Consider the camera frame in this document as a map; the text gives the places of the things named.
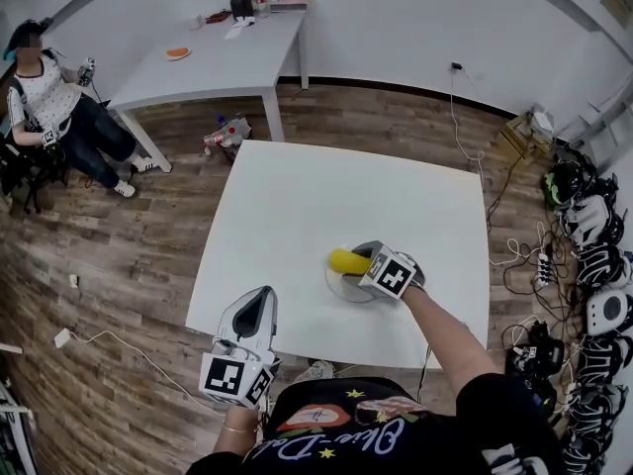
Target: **black t-shirt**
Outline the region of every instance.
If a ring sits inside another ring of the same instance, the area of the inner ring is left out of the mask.
[[[187,475],[386,463],[419,473],[489,474],[505,465],[496,473],[515,474],[520,463],[538,475],[565,473],[558,438],[523,384],[496,374],[462,389],[456,417],[431,413],[384,378],[302,382],[279,396],[263,436],[245,458],[211,454]]]

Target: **paper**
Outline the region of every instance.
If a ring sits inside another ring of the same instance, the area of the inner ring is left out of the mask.
[[[247,16],[246,18],[237,18],[237,21],[232,26],[233,28],[250,27],[255,24],[254,16]]]
[[[241,33],[241,28],[229,28],[225,35],[225,41],[227,39],[235,39]]]

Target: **bracelet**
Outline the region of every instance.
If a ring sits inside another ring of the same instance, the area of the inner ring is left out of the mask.
[[[224,429],[226,429],[227,431],[241,432],[242,434],[246,434],[246,433],[249,433],[249,432],[255,432],[255,429],[253,431],[249,431],[247,429],[233,429],[232,427],[228,427],[225,423],[222,423],[222,427]]]

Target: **seated woman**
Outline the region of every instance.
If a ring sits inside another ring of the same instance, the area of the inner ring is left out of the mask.
[[[134,186],[119,178],[99,150],[114,160],[131,162],[139,171],[155,164],[135,152],[135,139],[105,109],[71,84],[77,82],[77,72],[62,68],[56,54],[42,49],[46,28],[35,21],[23,23],[4,52],[4,59],[16,61],[7,97],[15,142],[24,146],[58,142],[69,165],[132,197]]]

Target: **orange object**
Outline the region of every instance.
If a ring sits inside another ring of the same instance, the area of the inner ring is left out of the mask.
[[[189,52],[187,47],[177,47],[176,49],[170,49],[167,52],[167,56],[184,56]]]
[[[169,61],[175,61],[180,58],[184,58],[191,53],[191,50],[188,47],[177,47],[176,49],[169,49],[167,51],[167,59]]]

